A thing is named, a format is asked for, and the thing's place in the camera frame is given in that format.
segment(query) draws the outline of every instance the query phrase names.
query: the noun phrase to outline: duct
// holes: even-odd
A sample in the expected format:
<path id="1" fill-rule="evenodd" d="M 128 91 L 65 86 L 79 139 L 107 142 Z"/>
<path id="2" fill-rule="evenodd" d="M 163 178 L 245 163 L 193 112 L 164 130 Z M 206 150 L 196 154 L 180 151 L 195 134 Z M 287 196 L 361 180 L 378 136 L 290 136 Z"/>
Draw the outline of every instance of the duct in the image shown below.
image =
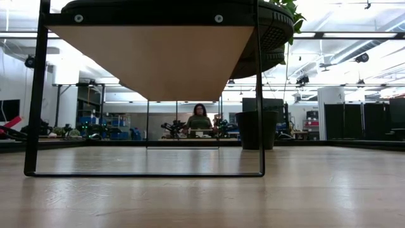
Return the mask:
<path id="1" fill-rule="evenodd" d="M 384 25 L 379 31 L 384 32 L 405 32 L 405 14 L 399 16 L 395 20 L 392 20 L 388 24 Z M 347 60 L 351 60 L 372 48 L 375 48 L 387 40 L 372 40 L 372 41 L 358 41 L 349 46 L 345 50 L 335 54 L 330 59 L 330 63 L 337 65 Z"/>

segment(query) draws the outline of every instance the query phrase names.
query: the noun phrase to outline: potted plant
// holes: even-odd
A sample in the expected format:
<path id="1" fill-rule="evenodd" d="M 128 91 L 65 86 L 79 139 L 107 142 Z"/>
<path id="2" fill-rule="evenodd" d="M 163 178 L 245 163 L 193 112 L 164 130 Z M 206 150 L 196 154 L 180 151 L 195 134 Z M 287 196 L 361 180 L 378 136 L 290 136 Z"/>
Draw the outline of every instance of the potted plant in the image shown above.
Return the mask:
<path id="1" fill-rule="evenodd" d="M 289 12 L 294 21 L 294 33 L 300 34 L 302 23 L 305 20 L 300 13 L 297 13 L 297 6 L 294 4 L 295 0 L 271 0 L 271 2 Z M 293 45 L 294 37 L 288 41 L 288 45 Z M 284 60 L 278 62 L 279 64 L 286 64 Z M 275 131 L 278 120 L 278 112 L 264 109 L 263 116 L 263 143 L 265 149 L 272 149 L 275 139 Z M 242 141 L 243 149 L 259 149 L 258 140 L 258 112 L 244 111 L 235 115 L 236 121 L 239 126 L 240 139 Z"/>

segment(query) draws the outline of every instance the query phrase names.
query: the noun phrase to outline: black planter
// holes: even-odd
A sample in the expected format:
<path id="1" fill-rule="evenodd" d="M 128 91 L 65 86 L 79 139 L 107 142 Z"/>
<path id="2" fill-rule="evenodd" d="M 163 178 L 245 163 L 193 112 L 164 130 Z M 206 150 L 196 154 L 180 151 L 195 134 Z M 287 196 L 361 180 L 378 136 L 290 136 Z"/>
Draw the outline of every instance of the black planter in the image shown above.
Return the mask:
<path id="1" fill-rule="evenodd" d="M 235 116 L 243 149 L 259 149 L 258 112 L 245 111 L 236 113 Z M 265 149 L 273 149 L 277 117 L 277 111 L 263 112 L 263 143 Z"/>

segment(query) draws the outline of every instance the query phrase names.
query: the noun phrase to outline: ceiling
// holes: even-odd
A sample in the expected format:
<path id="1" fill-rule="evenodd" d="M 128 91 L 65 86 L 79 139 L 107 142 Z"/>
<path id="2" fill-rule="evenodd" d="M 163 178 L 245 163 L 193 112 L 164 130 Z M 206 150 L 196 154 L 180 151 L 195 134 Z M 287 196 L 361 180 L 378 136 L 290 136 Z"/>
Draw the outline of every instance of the ceiling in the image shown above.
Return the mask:
<path id="1" fill-rule="evenodd" d="M 53 13 L 70 0 L 52 0 Z M 395 26 L 405 30 L 401 23 L 405 22 L 405 1 L 403 0 L 370 0 L 371 7 L 365 9 L 366 0 L 298 0 L 298 12 L 302 13 L 307 21 L 303 23 L 302 31 L 315 32 L 386 32 Z M 0 0 L 0 31 L 26 31 L 36 32 L 39 0 Z M 353 52 L 355 48 L 367 45 L 369 41 L 356 40 L 295 40 L 294 45 L 286 47 L 286 65 L 278 65 L 265 72 L 263 83 L 295 84 L 298 77 L 307 75 L 310 84 L 355 84 L 364 79 L 367 84 L 405 83 L 405 41 L 387 41 L 379 46 L 367 50 L 370 60 L 367 63 L 356 63 L 352 59 L 338 65 L 325 68 L 322 63 L 330 63 L 330 58 L 336 54 Z M 7 41 L 7 46 L 14 50 L 35 47 L 35 40 L 13 39 Z M 49 54 L 47 60 L 58 64 L 64 55 L 76 56 L 76 64 L 80 67 L 82 78 L 96 79 L 98 82 L 108 84 L 118 83 L 112 74 L 105 71 L 97 63 L 83 56 L 74 47 L 65 41 L 53 39 L 48 47 L 57 48 L 59 54 Z M 236 80 L 242 86 L 226 87 L 225 100 L 239 100 L 241 96 L 254 96 L 255 77 Z M 266 87 L 265 97 L 294 99 L 294 94 L 316 94 L 318 87 L 295 88 L 288 87 L 284 92 L 282 86 Z M 401 89 L 386 89 L 383 87 L 370 87 L 367 89 L 347 88 L 347 93 L 360 92 L 374 95 L 376 98 L 390 96 Z M 133 92 L 124 87 L 109 87 L 108 92 Z"/>

